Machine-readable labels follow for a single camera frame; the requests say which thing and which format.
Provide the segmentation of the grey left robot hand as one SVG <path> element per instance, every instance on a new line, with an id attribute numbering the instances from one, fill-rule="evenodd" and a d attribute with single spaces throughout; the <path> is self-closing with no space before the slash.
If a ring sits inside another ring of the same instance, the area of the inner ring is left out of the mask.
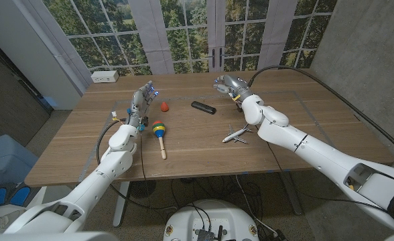
<path id="1" fill-rule="evenodd" d="M 126 123 L 136 127 L 138 130 L 143 130 L 148 127 L 149 106 L 159 94 L 153 87 L 153 82 L 150 80 L 144 86 L 139 88 L 133 94 L 131 99 L 129 116 Z"/>

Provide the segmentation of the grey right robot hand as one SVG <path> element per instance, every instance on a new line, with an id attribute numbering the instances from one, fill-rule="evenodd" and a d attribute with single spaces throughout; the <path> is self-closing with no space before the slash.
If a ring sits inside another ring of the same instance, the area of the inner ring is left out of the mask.
<path id="1" fill-rule="evenodd" d="M 213 87 L 222 94 L 228 94 L 235 102 L 243 102 L 247 97 L 253 95 L 247 82 L 236 76 L 219 76 L 214 81 Z"/>

